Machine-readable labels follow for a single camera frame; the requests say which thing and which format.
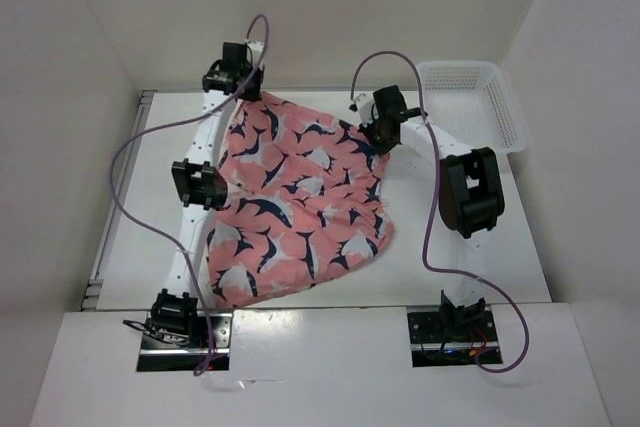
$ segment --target shark pattern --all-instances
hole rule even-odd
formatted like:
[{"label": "shark pattern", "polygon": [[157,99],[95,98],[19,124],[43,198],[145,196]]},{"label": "shark pattern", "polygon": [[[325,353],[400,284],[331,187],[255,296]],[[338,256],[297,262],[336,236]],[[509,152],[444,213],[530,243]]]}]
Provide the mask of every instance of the shark pattern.
[{"label": "shark pattern", "polygon": [[376,154],[375,150],[373,150],[373,147],[371,147],[371,144],[369,144],[369,142],[367,142],[366,140],[358,139],[357,137],[352,137],[348,130],[344,131],[342,137],[340,137],[340,140],[336,142],[336,145],[342,144],[344,142],[355,143],[356,148],[353,149],[351,153],[364,154],[367,162],[367,167],[369,168],[369,170],[373,169],[374,159],[378,157],[378,154]]},{"label": "shark pattern", "polygon": [[373,176],[373,178],[375,181],[370,187],[367,187],[367,200],[364,201],[365,204],[374,202],[380,198],[380,179],[376,176]]},{"label": "shark pattern", "polygon": [[376,211],[373,212],[373,217],[375,219],[373,228],[376,230],[376,239],[379,239],[381,236],[386,234],[387,224],[389,223],[389,219],[384,214],[378,215]]},{"label": "shark pattern", "polygon": [[282,160],[278,163],[278,165],[276,165],[273,170],[267,170],[266,171],[266,178],[264,179],[264,182],[262,183],[262,188],[266,188],[269,185],[271,185],[273,182],[275,182],[276,180],[278,180],[280,177],[282,177],[282,174],[284,173],[284,161],[287,160],[287,157],[289,157],[289,154],[282,154]]},{"label": "shark pattern", "polygon": [[324,194],[324,179],[322,177],[307,177],[298,182],[298,187],[311,195]]},{"label": "shark pattern", "polygon": [[349,169],[347,167],[343,167],[344,170],[344,180],[340,185],[351,185],[351,176],[349,175]]},{"label": "shark pattern", "polygon": [[229,151],[225,150],[224,154],[222,154],[222,157],[220,157],[220,162],[218,163],[218,168],[221,169],[222,166],[224,165],[224,163],[227,161],[227,158],[229,157]]},{"label": "shark pattern", "polygon": [[[287,121],[287,114],[282,114],[282,117],[279,117],[278,114],[275,114],[275,115],[276,117],[278,117],[278,122],[280,123],[280,126],[286,125],[285,122]],[[276,136],[273,137],[273,143],[277,144],[278,142],[281,142],[286,132],[287,132],[286,128],[278,127],[278,132],[276,133]]]},{"label": "shark pattern", "polygon": [[311,175],[303,175],[292,184],[283,185],[290,194],[296,194],[298,190],[303,189],[309,192],[311,195],[323,195],[324,194],[324,179],[322,177],[315,177]]},{"label": "shark pattern", "polygon": [[242,229],[220,221],[216,223],[216,227],[209,232],[209,235],[207,235],[207,249],[211,251],[214,247],[218,247],[220,244],[228,240],[235,240],[238,242],[236,252],[233,254],[234,256],[246,249],[253,249],[253,245],[247,242],[247,238],[242,232]]},{"label": "shark pattern", "polygon": [[311,196],[309,197],[305,197],[304,199],[300,199],[295,197],[293,200],[295,200],[296,202],[300,202],[302,204],[303,207],[307,207],[307,200],[309,200],[311,198]]},{"label": "shark pattern", "polygon": [[338,125],[342,128],[342,130],[351,130],[351,128],[353,127],[352,124],[342,119],[338,119]]},{"label": "shark pattern", "polygon": [[266,105],[264,109],[262,109],[260,112],[262,112],[267,117],[269,117],[269,123],[271,124],[270,126],[271,138],[275,140],[276,136],[278,135],[278,131],[280,130],[280,119]]},{"label": "shark pattern", "polygon": [[296,135],[296,139],[298,139],[298,143],[300,143],[300,141],[302,140],[302,137],[304,137],[306,134],[310,133],[310,132],[316,132],[317,134],[320,135],[330,135],[335,133],[335,129],[334,128],[325,128],[320,121],[310,121],[310,122],[305,122],[304,123],[304,127],[302,128],[302,132],[294,132],[294,134]]},{"label": "shark pattern", "polygon": [[280,192],[276,192],[275,195],[267,197],[260,194],[255,194],[251,197],[243,197],[238,201],[238,210],[240,212],[247,205],[257,205],[258,212],[256,216],[261,214],[271,214],[286,227],[291,228],[293,226],[293,211],[287,203],[280,198]]},{"label": "shark pattern", "polygon": [[226,287],[233,287],[241,292],[250,293],[252,297],[258,297],[258,286],[255,276],[249,272],[242,263],[218,272],[220,277],[212,284],[213,293],[227,300],[224,296]]},{"label": "shark pattern", "polygon": [[259,274],[271,270],[271,268],[281,260],[293,259],[293,257],[287,255],[282,248],[282,238],[284,237],[284,233],[280,234],[279,237],[273,238],[269,237],[270,231],[271,227],[264,232],[257,232],[259,235],[263,235],[267,239],[267,251],[260,258],[260,263],[258,264]]},{"label": "shark pattern", "polygon": [[324,210],[319,210],[316,215],[320,219],[320,225],[322,225],[323,228],[329,225],[329,222],[333,220],[333,215],[337,212],[340,212],[340,210],[334,209],[331,204],[327,205]]},{"label": "shark pattern", "polygon": [[302,156],[306,157],[317,166],[322,167],[324,171],[327,172],[328,174],[331,173],[331,169],[333,168],[333,163],[337,160],[334,157],[331,157],[329,154],[327,154],[327,152],[324,150],[324,148],[322,148],[322,146],[316,147],[315,149],[310,150],[308,152],[303,152]]},{"label": "shark pattern", "polygon": [[295,180],[292,184],[283,185],[282,187],[284,189],[286,189],[290,194],[296,194],[298,192],[298,189],[300,188],[300,186],[299,186],[300,182],[303,182],[303,181],[305,181],[307,179],[310,179],[310,178],[311,178],[310,175],[303,175],[298,180]]},{"label": "shark pattern", "polygon": [[258,129],[257,127],[254,127],[253,130],[256,132],[255,143],[251,147],[244,149],[242,152],[233,154],[232,157],[239,157],[240,162],[243,164],[255,163],[260,167],[264,167],[264,164],[262,163],[260,136],[266,132],[266,129]]},{"label": "shark pattern", "polygon": [[331,262],[329,262],[329,264],[338,264],[344,270],[349,270],[349,261],[347,260],[347,256],[342,254],[342,249],[347,242],[348,241],[339,242],[340,248],[338,249],[338,252],[336,252],[336,256],[331,259]]},{"label": "shark pattern", "polygon": [[353,225],[358,217],[362,217],[362,214],[358,212],[355,208],[349,209],[349,225]]},{"label": "shark pattern", "polygon": [[358,233],[343,243],[340,249],[340,254],[347,256],[353,254],[359,254],[365,259],[369,259],[378,253],[378,247],[376,244],[367,239],[361,230]]},{"label": "shark pattern", "polygon": [[313,232],[296,232],[300,237],[304,239],[305,243],[305,256],[300,259],[307,265],[307,270],[309,271],[309,275],[313,280],[316,280],[316,275],[318,274],[318,267],[320,263],[320,257],[316,253],[315,246],[309,242],[309,239],[313,235]]},{"label": "shark pattern", "polygon": [[229,134],[238,134],[241,137],[244,137],[244,126],[247,123],[247,113],[244,111],[244,108],[241,108],[238,111],[238,121],[236,125],[229,128]]}]

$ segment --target white basket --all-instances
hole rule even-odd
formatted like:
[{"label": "white basket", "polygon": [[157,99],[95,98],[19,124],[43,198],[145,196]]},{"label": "white basket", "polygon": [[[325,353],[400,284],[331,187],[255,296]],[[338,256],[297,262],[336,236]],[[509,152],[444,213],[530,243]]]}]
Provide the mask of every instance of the white basket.
[{"label": "white basket", "polygon": [[433,121],[471,147],[507,154],[524,150],[524,130],[500,68],[492,62],[418,64],[425,109]]}]

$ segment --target white arm segment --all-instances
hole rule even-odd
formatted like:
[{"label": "white arm segment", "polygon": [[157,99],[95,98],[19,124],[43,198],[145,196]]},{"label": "white arm segment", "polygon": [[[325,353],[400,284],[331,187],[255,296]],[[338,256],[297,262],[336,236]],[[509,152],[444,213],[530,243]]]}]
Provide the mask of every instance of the white arm segment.
[{"label": "white arm segment", "polygon": [[[213,109],[226,98],[227,96],[219,91],[212,90],[205,93],[203,112]],[[202,164],[208,161],[211,165],[217,167],[225,128],[235,108],[236,102],[232,101],[221,111],[216,112],[198,124],[196,135],[185,155],[189,162]],[[202,205],[192,204],[188,207],[182,207],[182,227],[178,239],[187,250],[196,278],[204,257],[207,228],[213,224],[215,212],[214,209],[204,210]],[[182,252],[175,253],[171,271],[164,287],[170,294],[174,295],[181,295],[183,292],[187,292],[190,295],[194,294],[191,277]]]},{"label": "white arm segment", "polygon": [[[449,155],[465,155],[471,152],[471,147],[459,142],[455,137],[441,129],[433,122],[431,127],[436,134],[440,158]],[[400,143],[411,147],[429,163],[434,164],[433,144],[431,136],[421,118],[409,119],[400,124]],[[465,239],[458,232],[452,232],[451,258],[453,265],[450,269],[466,270],[472,274],[483,276],[486,272],[486,244],[489,239],[487,229],[474,232]],[[445,281],[444,292],[449,300],[458,306],[473,305],[484,297],[484,284],[462,275],[450,274]]]},{"label": "white arm segment", "polygon": [[264,50],[264,42],[250,41],[249,39],[245,39],[244,42],[251,51],[251,66],[255,67],[262,55],[262,51]]}]

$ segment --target red wire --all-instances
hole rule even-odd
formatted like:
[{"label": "red wire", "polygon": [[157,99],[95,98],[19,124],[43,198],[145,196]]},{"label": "red wire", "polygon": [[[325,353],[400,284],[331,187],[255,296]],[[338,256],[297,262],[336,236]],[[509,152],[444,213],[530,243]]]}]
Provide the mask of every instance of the red wire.
[{"label": "red wire", "polygon": [[478,332],[478,334],[480,334],[480,337],[482,337],[482,346],[476,351],[476,354],[475,354],[475,356],[478,356],[487,347],[487,344],[489,343],[489,340],[487,339],[487,336],[484,335],[484,332],[482,332],[482,330],[480,330],[480,327],[476,327],[476,332]]}]

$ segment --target cloth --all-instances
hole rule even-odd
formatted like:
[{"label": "cloth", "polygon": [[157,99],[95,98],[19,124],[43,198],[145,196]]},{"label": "cloth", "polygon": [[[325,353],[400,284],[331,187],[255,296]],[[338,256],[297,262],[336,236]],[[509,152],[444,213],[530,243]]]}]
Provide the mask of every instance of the cloth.
[{"label": "cloth", "polygon": [[309,289],[389,242],[380,202],[388,156],[353,125],[263,93],[236,111],[220,173],[244,197],[216,213],[209,273],[220,308]]}]

